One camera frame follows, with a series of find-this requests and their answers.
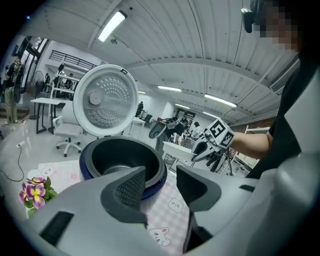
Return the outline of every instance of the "white chair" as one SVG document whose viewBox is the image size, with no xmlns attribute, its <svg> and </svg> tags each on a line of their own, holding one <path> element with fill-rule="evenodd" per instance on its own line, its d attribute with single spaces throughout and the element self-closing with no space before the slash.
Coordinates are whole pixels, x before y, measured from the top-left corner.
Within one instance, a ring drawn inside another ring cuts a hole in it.
<svg viewBox="0 0 320 256">
<path fill-rule="evenodd" d="M 60 146 L 65 145 L 64 157 L 67 157 L 67 152 L 70 146 L 78 149 L 78 152 L 81 153 L 80 141 L 77 140 L 76 144 L 71 142 L 71 138 L 77 139 L 81 134 L 83 134 L 83 129 L 78 124 L 72 101 L 66 101 L 62 109 L 61 116 L 53 119 L 54 125 L 54 135 L 67 138 L 66 141 L 60 142 L 56 145 L 56 148 L 59 149 Z"/>
</svg>

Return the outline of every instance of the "railing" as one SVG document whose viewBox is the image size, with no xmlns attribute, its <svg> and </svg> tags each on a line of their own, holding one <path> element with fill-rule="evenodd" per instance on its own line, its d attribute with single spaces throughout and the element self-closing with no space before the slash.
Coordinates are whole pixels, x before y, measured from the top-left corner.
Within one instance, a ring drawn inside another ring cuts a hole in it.
<svg viewBox="0 0 320 256">
<path fill-rule="evenodd" d="M 71 56 L 69 54 L 65 54 L 65 53 L 57 51 L 57 50 L 52 50 L 49 59 L 59 61 L 59 62 L 64 61 L 65 63 L 70 63 L 70 64 L 73 64 L 73 65 L 76 65 L 76 66 L 79 66 L 81 68 L 85 68 L 88 70 L 91 70 L 97 66 L 97 65 L 94 65 L 88 61 Z"/>
</svg>

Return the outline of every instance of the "inner lid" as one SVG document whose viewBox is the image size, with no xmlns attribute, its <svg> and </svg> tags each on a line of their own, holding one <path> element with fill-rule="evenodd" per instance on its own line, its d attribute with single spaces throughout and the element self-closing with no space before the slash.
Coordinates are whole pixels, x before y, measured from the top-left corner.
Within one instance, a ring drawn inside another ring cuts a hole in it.
<svg viewBox="0 0 320 256">
<path fill-rule="evenodd" d="M 138 108 L 138 88 L 120 66 L 104 64 L 79 81 L 73 110 L 79 125 L 94 136 L 115 135 L 132 122 Z"/>
</svg>

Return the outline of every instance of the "ceiling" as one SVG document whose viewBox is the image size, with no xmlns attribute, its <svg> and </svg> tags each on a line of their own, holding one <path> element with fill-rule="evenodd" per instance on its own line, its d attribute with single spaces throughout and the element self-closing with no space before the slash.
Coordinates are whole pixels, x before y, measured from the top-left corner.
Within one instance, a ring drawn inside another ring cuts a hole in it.
<svg viewBox="0 0 320 256">
<path fill-rule="evenodd" d="M 245 0 L 51 0 L 21 33 L 52 39 L 128 69 L 152 90 L 230 124 L 276 115 L 270 86 L 296 55 L 267 47 L 242 28 Z M 105 42 L 98 36 L 113 14 L 127 15 Z M 210 94 L 238 106 L 205 99 Z"/>
</svg>

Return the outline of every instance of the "cable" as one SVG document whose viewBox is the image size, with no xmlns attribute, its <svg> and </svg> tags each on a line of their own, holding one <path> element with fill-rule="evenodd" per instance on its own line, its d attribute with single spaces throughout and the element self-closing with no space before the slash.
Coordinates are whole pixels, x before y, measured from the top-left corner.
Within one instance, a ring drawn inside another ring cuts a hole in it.
<svg viewBox="0 0 320 256">
<path fill-rule="evenodd" d="M 227 149 L 227 152 L 226 152 L 226 158 L 227 158 L 228 165 L 229 165 L 229 168 L 230 168 L 230 176 L 233 176 L 231 162 L 230 162 L 230 151 L 229 151 L 229 148 Z"/>
<path fill-rule="evenodd" d="M 18 158 L 18 166 L 19 166 L 19 168 L 20 168 L 20 170 L 21 170 L 21 172 L 22 172 L 22 178 L 19 179 L 19 180 L 11 179 L 11 178 L 9 178 L 9 177 L 7 176 L 7 174 L 6 174 L 3 170 L 0 169 L 0 172 L 2 172 L 2 173 L 6 176 L 6 178 L 7 178 L 9 181 L 12 181 L 12 182 L 20 182 L 20 181 L 22 181 L 22 180 L 25 178 L 25 173 L 24 173 L 24 171 L 21 169 L 21 166 L 20 166 L 20 163 L 19 163 L 19 161 L 20 161 L 20 156 L 21 156 L 21 153 L 22 153 L 22 147 L 21 147 L 20 145 L 19 145 L 19 147 L 20 147 L 20 154 L 19 154 L 19 158 Z"/>
</svg>

